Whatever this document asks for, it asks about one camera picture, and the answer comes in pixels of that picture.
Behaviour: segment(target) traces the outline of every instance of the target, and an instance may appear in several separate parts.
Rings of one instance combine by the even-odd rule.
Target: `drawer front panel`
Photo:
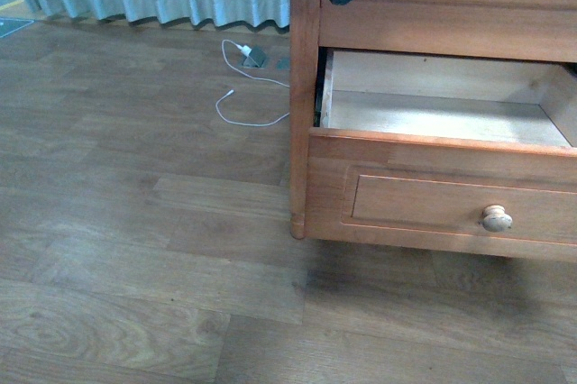
[[[356,190],[352,205],[343,206],[344,223],[575,242],[575,193],[431,181],[418,174],[400,178],[384,170],[367,175],[364,170],[349,170],[345,190]],[[510,229],[494,233],[483,228],[483,210],[492,205],[503,206],[512,217]]]
[[[305,234],[577,261],[577,150],[309,130]],[[513,227],[490,233],[483,209]]]

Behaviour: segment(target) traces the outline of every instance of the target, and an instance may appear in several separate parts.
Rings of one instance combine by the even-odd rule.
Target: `laminate floor plank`
[[[0,279],[0,343],[212,382],[229,315]]]
[[[457,350],[573,366],[573,305],[311,272],[303,322]]]
[[[30,281],[34,264],[56,238],[52,233],[0,226],[0,279]]]
[[[167,248],[233,261],[261,262],[301,270],[323,270],[359,279],[385,279],[435,286],[428,251],[320,240],[295,241],[289,214],[229,215],[201,210],[183,214]]]
[[[41,352],[11,350],[0,366],[0,381],[10,384],[197,384],[203,381],[71,360]]]
[[[289,92],[224,38],[288,81],[287,37],[2,39],[0,382],[577,383],[572,264],[294,240],[289,121],[215,110]]]
[[[65,197],[146,198],[160,174],[80,162],[44,160],[0,154],[0,187]]]
[[[165,248],[183,215],[118,195],[42,193],[0,187],[2,225],[64,238],[111,241]]]
[[[567,384],[577,384],[577,368],[563,368]]]
[[[564,384],[555,365],[233,316],[217,383]]]
[[[306,273],[114,242],[54,242],[34,283],[300,323]]]
[[[289,191],[284,187],[170,174],[156,183],[151,201],[172,208],[280,220],[286,220],[289,211]]]
[[[0,153],[52,160],[81,161],[97,141],[76,134],[18,130],[0,125]]]
[[[434,251],[440,287],[577,306],[577,264]]]

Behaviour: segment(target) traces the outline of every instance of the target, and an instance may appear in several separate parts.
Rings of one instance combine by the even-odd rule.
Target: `cable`
[[[249,48],[248,46],[241,46],[240,44],[237,44],[237,43],[235,43],[235,42],[232,41],[232,40],[223,40],[223,42],[221,43],[221,50],[222,50],[222,52],[223,52],[224,62],[226,63],[226,65],[227,65],[228,67],[230,67],[230,68],[233,69],[234,71],[236,71],[236,72],[240,73],[241,75],[243,75],[243,76],[245,76],[245,77],[247,77],[247,78],[250,78],[250,79],[254,79],[254,80],[264,80],[264,81],[266,81],[266,82],[272,82],[272,83],[274,83],[274,84],[278,84],[278,85],[281,85],[281,86],[286,87],[286,88],[289,87],[289,85],[284,84],[284,83],[282,83],[282,82],[279,82],[278,80],[268,79],[268,78],[257,78],[257,77],[255,77],[255,76],[251,76],[251,75],[249,75],[248,73],[243,72],[242,70],[237,69],[235,66],[233,66],[233,65],[230,63],[230,61],[229,61],[228,58],[226,57],[226,51],[224,50],[224,44],[225,44],[226,42],[229,42],[229,43],[233,44],[240,52],[243,53],[243,55],[245,55],[245,56],[248,57],[248,58],[251,57],[251,48]],[[224,96],[220,97],[220,98],[218,99],[218,101],[215,103],[216,112],[217,112],[218,115],[223,119],[223,121],[225,121],[226,123],[234,124],[234,125],[244,125],[244,126],[247,126],[247,127],[269,127],[269,126],[271,126],[271,125],[274,125],[274,124],[280,122],[281,120],[284,120],[286,117],[289,116],[289,113],[286,113],[286,114],[284,114],[284,115],[281,115],[279,118],[277,118],[276,120],[274,120],[274,121],[272,121],[272,122],[270,122],[270,123],[240,123],[240,122],[237,122],[237,121],[229,120],[229,119],[225,118],[224,115],[220,112],[220,107],[219,107],[219,105],[221,104],[221,102],[222,102],[223,100],[225,100],[227,97],[230,97],[233,93],[234,93],[234,90],[231,89],[231,90],[230,90],[228,93],[226,93]]]
[[[257,77],[255,77],[255,76],[251,76],[251,75],[249,75],[248,73],[243,72],[242,70],[237,69],[237,68],[236,68],[235,66],[233,66],[230,62],[228,62],[228,58],[226,57],[226,52],[224,51],[224,44],[225,44],[226,42],[231,43],[231,44],[233,44],[234,46],[236,46],[236,48],[237,48],[240,52],[242,52],[246,57],[249,57],[249,58],[250,58],[250,57],[251,57],[251,54],[250,54],[250,48],[249,48],[248,46],[241,46],[240,44],[237,44],[237,43],[235,43],[235,42],[232,41],[232,40],[223,40],[223,42],[221,43],[220,47],[221,47],[221,50],[222,50],[222,52],[223,52],[224,62],[226,63],[226,65],[227,65],[228,67],[230,67],[230,68],[233,69],[234,71],[240,73],[241,75],[246,76],[247,78],[251,78],[251,79],[254,79],[254,80],[264,80],[264,81],[266,81],[266,82],[272,82],[273,84],[279,84],[279,85],[281,85],[281,86],[283,86],[283,87],[286,87],[286,88],[289,87],[287,84],[283,84],[282,82],[279,82],[278,80],[267,79],[267,78],[257,78]]]
[[[286,117],[289,116],[289,113],[286,113],[284,115],[281,115],[279,118],[277,118],[276,120],[274,120],[271,123],[262,123],[262,124],[256,124],[256,123],[239,123],[237,121],[232,121],[229,120],[227,118],[224,118],[224,115],[220,112],[220,108],[218,107],[220,105],[220,102],[222,102],[223,100],[225,100],[227,97],[230,97],[232,94],[234,93],[234,90],[231,89],[228,93],[226,93],[224,96],[220,97],[218,99],[218,101],[215,104],[215,108],[216,108],[216,112],[220,115],[220,117],[227,123],[229,124],[234,124],[234,125],[245,125],[247,127],[269,127],[270,125],[274,125],[276,123],[278,123],[281,120],[284,120]]]

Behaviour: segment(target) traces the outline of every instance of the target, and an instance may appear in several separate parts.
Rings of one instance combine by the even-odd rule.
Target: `round wooden knob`
[[[513,219],[505,213],[503,206],[488,206],[483,210],[483,228],[492,233],[502,233],[511,229]]]

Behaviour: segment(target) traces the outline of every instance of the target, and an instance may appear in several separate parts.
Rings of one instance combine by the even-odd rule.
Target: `wood grain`
[[[577,368],[563,368],[563,372],[565,372],[567,384],[577,383]]]
[[[577,355],[576,320],[574,305],[313,273],[307,285],[304,323],[572,365]]]
[[[560,242],[556,240],[554,233],[550,235],[542,232],[543,235],[539,238],[531,237],[531,240],[525,240],[523,236],[505,238],[471,232],[449,233],[431,225],[409,226],[400,219],[395,220],[395,224],[387,224],[382,220],[375,220],[374,211],[366,219],[353,217],[359,176],[385,178],[390,176],[391,171],[394,171],[393,176],[416,178],[416,182],[421,179],[451,184],[471,181],[489,187],[560,191],[568,192],[567,196],[573,196],[577,190],[577,170],[574,163],[577,153],[573,148],[319,128],[311,129],[310,135],[306,226],[308,236],[501,256],[548,257],[561,261],[576,259],[577,248],[571,228],[566,231],[569,237],[561,239]],[[383,190],[385,188],[377,190],[380,197],[377,201],[386,206],[389,201],[386,192],[383,192],[383,197]],[[428,189],[424,193],[432,196],[431,192],[432,189]],[[402,207],[410,212],[413,201],[421,202],[418,200],[419,194],[407,196],[410,199],[405,202],[401,197],[396,208]],[[364,204],[368,207],[372,205],[368,201]],[[492,204],[495,203],[487,202],[486,205],[481,205],[479,210],[482,213],[485,206]],[[573,205],[557,206],[555,203],[551,211],[558,210],[557,215],[564,213],[563,224],[573,220]],[[468,220],[474,218],[475,211],[477,210],[468,213]]]
[[[196,384],[202,380],[71,360],[41,352],[11,350],[0,367],[0,380],[11,384]]]
[[[54,242],[33,281],[299,323],[305,277],[302,270],[77,239]]]
[[[307,130],[313,125],[320,0],[290,0],[290,212],[291,232],[305,235]]]
[[[233,76],[222,63],[220,40],[261,45],[274,58],[287,55],[286,38],[62,22],[36,23],[15,35],[3,39],[0,50],[6,85],[0,106],[18,118],[5,115],[0,128],[0,359],[9,356],[0,360],[3,383],[208,384],[217,373],[228,312],[235,317],[219,382],[556,383],[563,382],[559,363],[575,381],[577,364],[567,352],[577,340],[574,324],[567,324],[574,315],[573,266],[453,255],[433,260],[430,251],[408,248],[295,242],[286,203],[272,198],[250,207],[226,199],[229,187],[232,195],[251,194],[260,184],[287,199],[275,181],[286,181],[279,172],[288,166],[289,127],[244,129],[217,118],[214,101],[230,87],[239,98],[250,95],[227,106],[231,113],[265,113],[286,102],[276,92],[263,98],[268,87]],[[236,60],[234,53],[230,58]],[[140,66],[161,69],[144,74]],[[108,74],[115,67],[119,71]],[[269,73],[283,78],[272,68],[261,70]],[[371,160],[384,156],[375,151]],[[412,169],[444,163],[431,153],[411,159],[415,154],[406,149],[386,156],[399,165],[413,160]],[[467,157],[459,161],[471,166]],[[483,165],[490,181],[500,162],[493,153]],[[530,165],[533,180],[547,178],[546,166],[535,159]],[[577,177],[562,162],[554,168],[566,180],[551,187],[573,187]],[[152,189],[172,176],[183,181],[182,200],[164,206]],[[207,184],[215,182],[206,186],[214,192],[214,211],[199,202],[190,209],[188,192],[207,177]],[[240,214],[231,215],[231,208]],[[275,215],[255,216],[255,208]],[[339,302],[322,303],[328,312],[336,307],[338,320],[280,323],[300,323],[303,296],[317,298],[318,271],[327,284],[336,279],[351,287],[341,285],[346,296]],[[32,274],[35,283],[21,283]],[[435,287],[437,280],[443,288]],[[398,298],[408,298],[405,308]],[[395,307],[405,324],[389,332],[398,315],[388,311]],[[539,323],[533,348],[529,334]],[[339,328],[369,328],[371,335]],[[389,338],[395,334],[410,340]],[[487,342],[495,334],[507,336],[505,348],[482,353],[497,346]],[[466,340],[470,350],[447,348],[447,340]],[[551,349],[544,362],[516,359],[555,341],[559,357]]]
[[[229,316],[0,279],[3,346],[210,382]]]
[[[285,219],[289,211],[284,187],[177,175],[162,176],[151,201],[171,208],[277,219]]]
[[[564,383],[560,368],[497,355],[233,317],[217,383]]]
[[[0,227],[0,279],[30,281],[32,267],[58,235]]]
[[[348,215],[353,222],[377,226],[577,244],[575,193],[425,178],[385,170],[377,176],[361,174],[354,179],[356,196]],[[491,205],[504,206],[513,217],[509,230],[490,233],[480,225],[484,208]]]
[[[503,59],[575,59],[577,10],[397,1],[378,5],[352,1],[345,11],[324,1],[320,45]]]
[[[577,265],[559,261],[510,260],[434,251],[441,288],[494,297],[577,305]]]
[[[233,261],[260,262],[298,270],[325,270],[363,279],[435,285],[430,254],[396,247],[307,240],[295,242],[285,220],[188,212],[167,248]]]

